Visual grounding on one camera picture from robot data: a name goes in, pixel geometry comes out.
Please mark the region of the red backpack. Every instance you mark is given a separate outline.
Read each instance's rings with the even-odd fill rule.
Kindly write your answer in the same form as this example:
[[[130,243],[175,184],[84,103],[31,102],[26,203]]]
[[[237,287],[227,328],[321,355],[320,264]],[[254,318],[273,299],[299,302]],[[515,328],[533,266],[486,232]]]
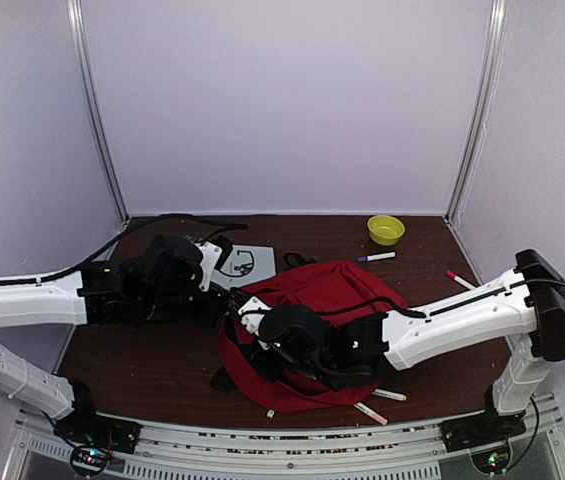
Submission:
[[[257,296],[270,308],[307,306],[337,327],[372,325],[373,338],[365,344],[377,349],[377,382],[367,387],[332,391],[288,370],[244,329],[234,312],[218,334],[223,367],[212,379],[215,389],[237,389],[267,410],[296,413],[364,402],[394,373],[384,356],[388,344],[381,338],[382,319],[389,311],[406,308],[407,303],[362,268],[348,261],[308,263],[240,290]]]

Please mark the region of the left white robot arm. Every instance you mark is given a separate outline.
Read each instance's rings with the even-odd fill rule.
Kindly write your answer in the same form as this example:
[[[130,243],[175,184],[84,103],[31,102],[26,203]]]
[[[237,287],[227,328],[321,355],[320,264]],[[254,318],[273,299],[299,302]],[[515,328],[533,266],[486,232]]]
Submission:
[[[211,240],[158,235],[119,265],[95,259],[34,278],[0,278],[0,329],[33,325],[140,328],[189,318],[212,326],[228,294],[212,280],[233,251]],[[111,433],[83,383],[46,372],[0,343],[0,391],[46,414],[63,435],[95,444]]]

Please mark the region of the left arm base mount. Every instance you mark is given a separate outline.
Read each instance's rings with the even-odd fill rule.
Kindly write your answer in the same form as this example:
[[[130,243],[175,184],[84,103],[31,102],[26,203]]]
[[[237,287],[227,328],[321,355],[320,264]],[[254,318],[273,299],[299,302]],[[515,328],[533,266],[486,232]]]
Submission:
[[[133,454],[141,425],[134,421],[103,416],[96,411],[90,389],[69,380],[73,410],[64,418],[51,420],[53,433],[70,448],[69,466],[80,477],[100,475],[114,459],[114,453]]]

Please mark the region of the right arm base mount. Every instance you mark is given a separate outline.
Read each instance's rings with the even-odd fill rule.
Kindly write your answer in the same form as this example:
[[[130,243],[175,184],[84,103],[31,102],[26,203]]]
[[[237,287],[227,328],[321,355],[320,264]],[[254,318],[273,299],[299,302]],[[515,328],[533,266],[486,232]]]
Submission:
[[[489,476],[505,476],[515,469],[528,455],[540,426],[540,411],[534,395],[530,405],[535,414],[531,437],[519,453],[515,454],[511,438],[527,431],[525,412],[501,415],[493,399],[493,387],[484,395],[485,409],[469,416],[443,421],[440,432],[447,453],[471,450],[471,463],[476,471]]]

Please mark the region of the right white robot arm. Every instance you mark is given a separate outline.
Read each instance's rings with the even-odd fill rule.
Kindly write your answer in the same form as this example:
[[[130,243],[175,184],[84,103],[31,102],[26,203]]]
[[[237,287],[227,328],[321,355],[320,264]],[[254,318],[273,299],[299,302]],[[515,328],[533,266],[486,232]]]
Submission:
[[[269,306],[251,297],[238,318],[263,350],[337,391],[363,387],[430,358],[515,335],[514,353],[475,419],[481,440],[497,440],[522,417],[553,363],[565,360],[565,280],[538,252],[516,255],[514,268],[472,290],[408,309],[355,319],[305,305]]]

